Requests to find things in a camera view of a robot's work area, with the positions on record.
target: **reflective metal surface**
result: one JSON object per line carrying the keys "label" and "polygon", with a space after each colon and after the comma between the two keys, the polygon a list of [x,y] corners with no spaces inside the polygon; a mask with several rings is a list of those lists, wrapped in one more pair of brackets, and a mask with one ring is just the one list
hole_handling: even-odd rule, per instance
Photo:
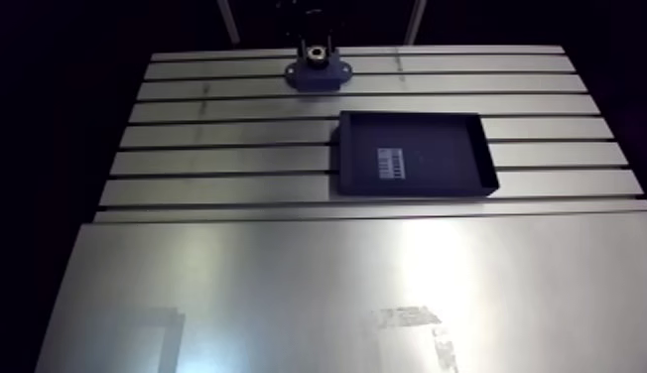
{"label": "reflective metal surface", "polygon": [[[643,193],[630,170],[500,172],[497,177],[501,188],[489,198],[606,197]],[[328,175],[110,180],[103,190],[101,204],[201,205],[396,199],[341,196],[334,186],[335,178]]]}
{"label": "reflective metal surface", "polygon": [[[395,55],[487,55],[487,54],[526,54],[526,55],[563,55],[560,46],[409,46],[409,47],[341,47],[343,56],[395,56]],[[287,50],[234,50],[234,51],[196,51],[180,53],[153,54],[152,61],[178,60],[232,60],[246,58],[295,57],[296,49]]]}
{"label": "reflective metal surface", "polygon": [[84,226],[37,372],[647,373],[647,212]]}

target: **white label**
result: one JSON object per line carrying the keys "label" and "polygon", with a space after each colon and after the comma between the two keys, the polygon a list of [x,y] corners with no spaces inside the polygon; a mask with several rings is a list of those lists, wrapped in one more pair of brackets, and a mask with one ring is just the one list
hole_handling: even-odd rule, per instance
{"label": "white label", "polygon": [[395,180],[405,179],[405,160],[402,158],[402,149],[379,148],[377,149],[379,166],[379,179]]}

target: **metal sheet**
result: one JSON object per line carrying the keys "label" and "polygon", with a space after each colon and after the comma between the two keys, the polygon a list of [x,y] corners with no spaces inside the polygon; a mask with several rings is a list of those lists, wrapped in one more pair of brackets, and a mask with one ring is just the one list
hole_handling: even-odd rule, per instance
{"label": "metal sheet", "polygon": [[[612,139],[602,118],[482,118],[490,140]],[[326,143],[332,120],[130,126],[121,148]]]}
{"label": "metal sheet", "polygon": [[312,120],[127,127],[120,147],[326,143],[336,126]]}
{"label": "metal sheet", "polygon": [[[329,147],[120,152],[111,175],[280,173],[336,170]],[[615,143],[490,144],[495,166],[569,167],[626,165]]]}
{"label": "metal sheet", "polygon": [[491,140],[612,139],[603,118],[481,118]]}
{"label": "metal sheet", "polygon": [[138,103],[131,122],[175,122],[313,118],[339,115],[340,110],[476,112],[480,114],[598,114],[584,94],[496,94],[329,96],[195,102]]}
{"label": "metal sheet", "polygon": [[[523,171],[498,173],[500,189],[491,197],[526,198],[642,194],[628,170]],[[388,200],[342,197],[329,189],[328,176],[211,179],[111,180],[101,205],[225,204]]]}
{"label": "metal sheet", "polygon": [[[566,56],[394,56],[344,59],[357,74],[403,72],[574,72]],[[282,76],[293,59],[157,62],[148,65],[146,79],[179,79],[273,75]]]}
{"label": "metal sheet", "polygon": [[111,175],[326,171],[328,147],[120,152]]}
{"label": "metal sheet", "polygon": [[647,212],[86,225],[37,372],[149,371],[156,313],[171,372],[647,373]]}
{"label": "metal sheet", "polygon": [[[361,93],[520,93],[587,92],[577,75],[361,75],[342,86],[340,94]],[[282,77],[146,82],[138,100],[202,99],[220,97],[297,96]]]}
{"label": "metal sheet", "polygon": [[[528,54],[560,55],[565,51],[559,46],[414,46],[414,47],[341,47],[343,56],[363,55],[428,55],[428,54]],[[159,53],[152,55],[152,61],[177,60],[223,60],[256,59],[272,57],[295,57],[296,49],[287,50],[236,50],[209,52]]]}
{"label": "metal sheet", "polygon": [[356,205],[217,209],[98,211],[94,222],[378,219],[435,216],[647,211],[643,199],[583,199],[493,202],[425,202],[418,205]]}

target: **black plastic tray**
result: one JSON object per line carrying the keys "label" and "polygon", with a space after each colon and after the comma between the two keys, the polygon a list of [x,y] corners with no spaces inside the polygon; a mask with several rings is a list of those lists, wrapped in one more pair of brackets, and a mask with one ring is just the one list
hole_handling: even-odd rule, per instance
{"label": "black plastic tray", "polygon": [[486,196],[499,188],[478,115],[342,111],[340,194]]}

